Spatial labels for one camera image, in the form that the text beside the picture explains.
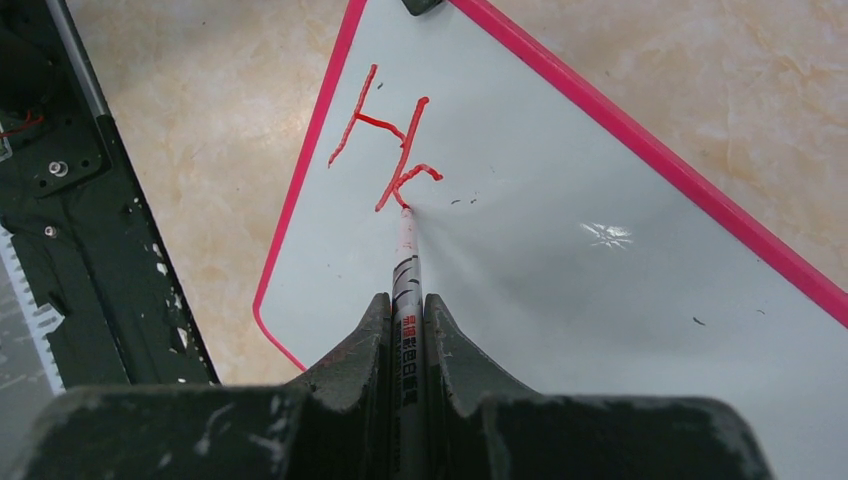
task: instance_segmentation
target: pink border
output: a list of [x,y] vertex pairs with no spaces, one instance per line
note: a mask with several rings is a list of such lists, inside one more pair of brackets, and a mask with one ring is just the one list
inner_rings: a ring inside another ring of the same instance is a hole
[[[315,111],[312,114],[312,120],[309,122],[306,138],[303,141],[303,149],[297,161],[291,186],[288,195],[286,195],[283,212],[277,224],[277,231],[274,234],[274,240],[271,242],[271,251],[268,253],[268,260],[259,281],[256,299],[253,302],[253,314],[262,333],[301,370],[305,370],[304,365],[271,335],[271,332],[262,322],[259,306],[265,297],[265,291],[268,288],[277,255],[280,253],[286,228],[294,211],[295,203],[297,203],[297,197],[303,186],[315,144],[318,142],[321,127],[330,108],[330,102],[339,82],[342,67],[347,59],[348,51],[350,51],[353,37],[356,34],[367,1],[351,0],[348,4],[336,46],[330,57],[327,74],[318,94]],[[539,42],[486,0],[450,1],[483,30],[524,60],[530,68],[548,80],[551,85],[606,128],[645,163],[689,197],[704,212],[748,246],[789,282],[848,328],[848,294],[846,292],[813,268],[800,255],[760,225],[718,188],[698,174],[668,147],[660,143],[635,120],[628,117],[621,109],[604,97],[601,92],[583,80],[574,70],[562,63],[554,54],[546,50]]]

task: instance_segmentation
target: cable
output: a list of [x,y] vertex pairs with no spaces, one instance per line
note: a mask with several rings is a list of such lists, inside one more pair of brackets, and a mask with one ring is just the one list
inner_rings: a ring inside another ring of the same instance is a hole
[[8,132],[0,132],[0,138],[11,137],[12,135],[17,135],[18,133],[22,133],[25,130],[28,130],[35,125],[44,121],[44,115],[39,115],[35,120],[32,119],[32,110],[27,111],[27,118],[24,120],[24,124],[18,128],[13,130],[9,130]]

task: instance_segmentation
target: beige floor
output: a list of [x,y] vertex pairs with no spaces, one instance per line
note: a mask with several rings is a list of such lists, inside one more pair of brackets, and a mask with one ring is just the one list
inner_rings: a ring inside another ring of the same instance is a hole
[[[848,287],[845,1],[494,3]],[[290,379],[251,302],[345,1],[69,4],[221,378]]]

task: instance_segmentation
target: red ink stroke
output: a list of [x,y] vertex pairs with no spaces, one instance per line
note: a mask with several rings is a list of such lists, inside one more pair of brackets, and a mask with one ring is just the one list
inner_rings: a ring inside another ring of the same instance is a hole
[[362,113],[362,106],[365,104],[365,97],[368,95],[368,91],[371,89],[371,82],[374,81],[374,76],[376,75],[377,65],[371,65],[371,69],[368,71],[368,76],[365,77],[365,84],[362,86],[362,91],[359,93],[359,100],[356,102],[356,108],[353,110],[353,115],[350,116],[350,121],[347,123],[347,127],[345,127],[339,145],[333,151],[333,154],[330,155],[330,160],[327,162],[327,168],[330,168],[333,165],[333,162],[336,161],[336,158],[342,150],[344,150],[345,146],[347,146],[348,138],[350,138],[350,132],[353,130],[353,125],[357,120],[361,120],[377,128],[388,130],[400,139],[400,160],[398,161],[397,167],[395,167],[395,172],[392,175],[391,181],[389,181],[389,185],[386,187],[386,190],[383,192],[383,196],[380,197],[380,201],[377,202],[377,206],[374,208],[375,212],[379,212],[386,205],[386,202],[389,200],[389,196],[393,196],[401,207],[409,208],[409,205],[403,200],[403,197],[400,194],[400,187],[419,173],[426,172],[433,177],[434,181],[437,182],[443,179],[444,176],[433,167],[423,163],[418,164],[408,172],[403,173],[403,169],[406,168],[406,162],[409,160],[409,153],[412,150],[412,141],[415,139],[415,132],[418,130],[418,123],[421,120],[421,115],[424,113],[424,107],[430,102],[429,98],[421,97],[418,99],[415,111],[412,113],[412,120],[409,122],[409,129],[405,134],[389,122],[379,120]]

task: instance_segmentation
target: silver bolt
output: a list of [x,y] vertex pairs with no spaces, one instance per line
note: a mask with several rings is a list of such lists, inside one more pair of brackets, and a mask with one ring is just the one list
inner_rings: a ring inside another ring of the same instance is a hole
[[65,162],[50,162],[47,166],[47,171],[52,175],[62,178],[68,174],[68,164]]

